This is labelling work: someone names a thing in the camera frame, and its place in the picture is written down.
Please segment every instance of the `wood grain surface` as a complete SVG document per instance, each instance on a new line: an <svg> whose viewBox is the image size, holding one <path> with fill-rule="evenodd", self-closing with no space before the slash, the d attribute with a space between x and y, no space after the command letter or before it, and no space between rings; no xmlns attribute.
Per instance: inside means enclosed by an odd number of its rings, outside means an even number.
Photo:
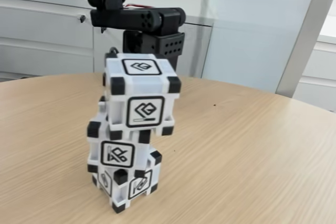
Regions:
<svg viewBox="0 0 336 224"><path fill-rule="evenodd" d="M116 215L86 171L101 75L0 83L0 223L335 224L336 115L183 78L159 189Z"/></svg>

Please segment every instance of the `cube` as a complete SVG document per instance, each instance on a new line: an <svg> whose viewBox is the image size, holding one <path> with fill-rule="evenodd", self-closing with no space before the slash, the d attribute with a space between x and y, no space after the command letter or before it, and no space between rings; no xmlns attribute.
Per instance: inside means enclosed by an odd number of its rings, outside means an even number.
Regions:
<svg viewBox="0 0 336 224"><path fill-rule="evenodd" d="M172 134L173 107L181 81L169 61L151 54L110 54L106 58L105 100L111 140L131 131Z"/></svg>

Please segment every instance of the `black corner piece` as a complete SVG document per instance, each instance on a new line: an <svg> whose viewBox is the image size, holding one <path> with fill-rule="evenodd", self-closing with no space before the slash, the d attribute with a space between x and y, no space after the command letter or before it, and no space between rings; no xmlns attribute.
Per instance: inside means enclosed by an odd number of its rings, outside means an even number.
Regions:
<svg viewBox="0 0 336 224"><path fill-rule="evenodd" d="M120 186L127 183L127 175L125 170L120 169L114 173L113 179Z"/></svg>
<svg viewBox="0 0 336 224"><path fill-rule="evenodd" d="M88 172L98 173L98 166L97 165L88 165Z"/></svg>
<svg viewBox="0 0 336 224"><path fill-rule="evenodd" d="M124 77L111 78L111 95L125 94L125 79Z"/></svg>
<svg viewBox="0 0 336 224"><path fill-rule="evenodd" d="M162 155L160 152L155 151L151 153L152 157L155 158L155 165L158 165L162 162Z"/></svg>
<svg viewBox="0 0 336 224"><path fill-rule="evenodd" d="M157 184L154 185L154 186L152 186L152 188L151 188L151 194L157 190L157 188L158 188L157 186L158 186Z"/></svg>
<svg viewBox="0 0 336 224"><path fill-rule="evenodd" d="M95 186L97 186L97 180L94 176L92 176L92 182L94 183Z"/></svg>
<svg viewBox="0 0 336 224"><path fill-rule="evenodd" d="M149 144L151 142L151 130L140 131L139 144Z"/></svg>
<svg viewBox="0 0 336 224"><path fill-rule="evenodd" d="M110 140L111 141L122 140L122 131L110 131Z"/></svg>
<svg viewBox="0 0 336 224"><path fill-rule="evenodd" d="M174 132L174 127L164 127L162 129L162 135L163 136L171 136L173 135L173 132Z"/></svg>
<svg viewBox="0 0 336 224"><path fill-rule="evenodd" d="M105 96L102 96L102 97L99 99L99 102L106 102Z"/></svg>
<svg viewBox="0 0 336 224"><path fill-rule="evenodd" d="M112 203L112 208L117 214L119 214L125 210L126 204L121 205L120 207L117 207L114 203Z"/></svg>
<svg viewBox="0 0 336 224"><path fill-rule="evenodd" d="M90 122L87 128L87 137L98 138L100 122Z"/></svg>
<svg viewBox="0 0 336 224"><path fill-rule="evenodd" d="M182 82L178 77L167 77L169 81L169 94L180 93Z"/></svg>
<svg viewBox="0 0 336 224"><path fill-rule="evenodd" d="M145 170L135 170L134 176L135 178L144 178L145 177Z"/></svg>
<svg viewBox="0 0 336 224"><path fill-rule="evenodd" d="M166 59L163 55L155 55L156 59Z"/></svg>
<svg viewBox="0 0 336 224"><path fill-rule="evenodd" d="M105 59L110 59L110 58L117 58L117 54L115 52L109 52L105 54Z"/></svg>
<svg viewBox="0 0 336 224"><path fill-rule="evenodd" d="M103 73L103 86L106 86L106 73Z"/></svg>

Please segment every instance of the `cube tower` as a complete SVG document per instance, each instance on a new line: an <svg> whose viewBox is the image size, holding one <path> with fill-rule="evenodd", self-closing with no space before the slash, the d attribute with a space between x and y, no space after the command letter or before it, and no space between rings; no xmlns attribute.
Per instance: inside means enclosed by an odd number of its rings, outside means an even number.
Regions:
<svg viewBox="0 0 336 224"><path fill-rule="evenodd" d="M102 84L98 113L87 127L88 172L120 213L158 188L162 155L151 146L151 133L173 134L181 81L161 55L111 52Z"/></svg>

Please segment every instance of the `cabinet drawer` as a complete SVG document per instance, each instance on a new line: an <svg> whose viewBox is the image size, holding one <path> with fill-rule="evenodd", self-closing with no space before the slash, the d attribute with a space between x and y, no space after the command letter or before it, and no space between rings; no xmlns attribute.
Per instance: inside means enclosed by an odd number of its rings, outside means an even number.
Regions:
<svg viewBox="0 0 336 224"><path fill-rule="evenodd" d="M336 80L336 52L313 50L303 75Z"/></svg>
<svg viewBox="0 0 336 224"><path fill-rule="evenodd" d="M299 83L293 98L329 111L336 111L335 87Z"/></svg>
<svg viewBox="0 0 336 224"><path fill-rule="evenodd" d="M0 20L0 37L93 48L91 22L76 16L0 7Z"/></svg>
<svg viewBox="0 0 336 224"><path fill-rule="evenodd" d="M1 45L0 71L35 76L93 72L93 57Z"/></svg>

